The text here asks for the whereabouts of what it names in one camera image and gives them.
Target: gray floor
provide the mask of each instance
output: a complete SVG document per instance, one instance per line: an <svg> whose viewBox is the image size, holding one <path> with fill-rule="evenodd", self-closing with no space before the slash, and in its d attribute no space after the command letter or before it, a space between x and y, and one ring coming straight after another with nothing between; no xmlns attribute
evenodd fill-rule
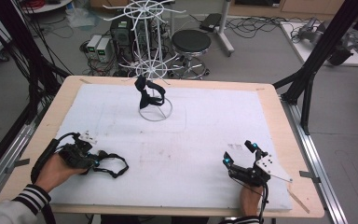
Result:
<svg viewBox="0 0 358 224"><path fill-rule="evenodd" d="M62 10L56 10L40 15L40 19L52 22L64 16ZM189 17L177 19L175 25L179 28L191 20ZM105 33L109 24L98 20L95 27L71 30L63 21L53 25L55 34L48 34L47 41L63 63L74 74L81 75L87 72L88 66L79 46L91 35ZM197 26L196 22L188 22L184 28ZM250 39L230 30L226 30L226 34L235 52L227 57L217 37L210 35L211 50L201 59L208 64L211 74L203 81L272 84L301 67L301 61L279 28L269 33L259 32ZM283 87L277 92L283 93L286 89ZM0 62L0 140L25 107L27 94L27 82L15 64ZM320 69L314 81L310 133L348 222L358 223L358 67L324 66ZM58 223L88 222L84 215L59 214L57 219ZM167 220L157 217L148 223L167 223ZM329 217L279 218L278 223L329 223Z"/></svg>

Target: black strap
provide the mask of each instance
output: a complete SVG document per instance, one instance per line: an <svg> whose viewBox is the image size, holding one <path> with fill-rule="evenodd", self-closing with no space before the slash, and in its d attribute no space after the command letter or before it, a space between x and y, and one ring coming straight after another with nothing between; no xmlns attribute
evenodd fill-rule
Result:
<svg viewBox="0 0 358 224"><path fill-rule="evenodd" d="M145 89L146 86L150 89L158 91L158 93L161 95L161 98L150 96ZM139 104L139 107L141 109L147 107L148 105L163 105L164 104L165 90L164 90L164 88L160 87L158 84L156 84L150 80L147 80L146 77L144 77L144 76L138 76L138 78L135 81L135 87L142 94L141 102Z"/></svg>
<svg viewBox="0 0 358 224"><path fill-rule="evenodd" d="M124 158L118 156L118 154L111 153L108 155L105 151L101 150L98 155L98 161L101 161L106 158L122 160L126 166L123 169L121 169L119 172L117 172L117 174L111 170L107 170L104 168L93 167L92 170L94 172L105 172L105 173L110 174L113 178L118 178L120 175L123 175L130 168L130 166L127 164L126 160Z"/></svg>

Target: hand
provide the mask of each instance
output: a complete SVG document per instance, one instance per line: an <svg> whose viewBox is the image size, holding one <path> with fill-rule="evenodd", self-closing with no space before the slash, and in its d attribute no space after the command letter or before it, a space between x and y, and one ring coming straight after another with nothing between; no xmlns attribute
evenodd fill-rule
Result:
<svg viewBox="0 0 358 224"><path fill-rule="evenodd" d="M74 169L66 165L65 161L58 154L54 154L43 166L35 185L49 193L65 182L71 175L82 174L86 169Z"/></svg>
<svg viewBox="0 0 358 224"><path fill-rule="evenodd" d="M245 185L241 190L241 211L244 216L257 216L258 201L260 201L263 187Z"/></svg>

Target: black stool seat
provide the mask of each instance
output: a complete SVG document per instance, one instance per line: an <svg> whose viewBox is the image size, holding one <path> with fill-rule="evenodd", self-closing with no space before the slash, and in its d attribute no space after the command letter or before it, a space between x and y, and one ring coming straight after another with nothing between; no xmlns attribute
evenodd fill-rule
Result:
<svg viewBox="0 0 358 224"><path fill-rule="evenodd" d="M183 30L172 36L172 44L183 52L202 52L211 46L211 38L201 31Z"/></svg>

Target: spinning display rack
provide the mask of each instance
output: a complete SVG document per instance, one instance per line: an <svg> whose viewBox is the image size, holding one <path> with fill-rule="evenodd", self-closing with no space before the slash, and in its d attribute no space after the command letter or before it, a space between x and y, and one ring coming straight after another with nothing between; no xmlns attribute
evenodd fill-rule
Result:
<svg viewBox="0 0 358 224"><path fill-rule="evenodd" d="M138 76L144 76L148 80L153 81L154 79L162 79L166 84L169 85L164 80L164 77L167 75L169 71L181 69L179 68L168 68L167 63L171 60L175 59L177 55L170 58L168 61L163 61L162 58L162 50L161 50L161 33L160 33L160 23L166 23L161 18L161 14L164 10L170 11L170 12L177 12L177 13L183 13L184 11L177 11L165 8L163 4L173 2L173 0L166 0L162 2L156 2L156 1L150 1L150 0L144 0L144 1L133 1L131 0L131 3L129 3L125 7L107 7L104 6L107 9L123 9L123 14L118 15L114 18L105 19L106 21L112 21L116 20L120 17L127 16L132 19L132 31L135 33L135 42L137 45L137 52L134 52L134 55L138 59L138 62L135 63L135 65L126 65L126 64L119 64L120 66L127 67L130 69L135 69L136 77ZM158 34L158 50L156 51L155 55L152 56L151 54L151 43L149 38L149 27L145 25L145 42L147 46L147 59L142 58L141 54L141 48L140 48L140 42L138 41L138 31L136 29L136 25L139 21L144 21L144 24L148 24L148 20L155 20L156 26L157 26L157 34ZM152 92L152 97L156 97L155 91ZM167 101L169 104L164 104L162 106L157 105L149 105L146 108L139 108L139 113L144 119L150 120L150 121L161 121L164 119L167 119L170 114L172 113L172 103L165 98L165 101Z"/></svg>

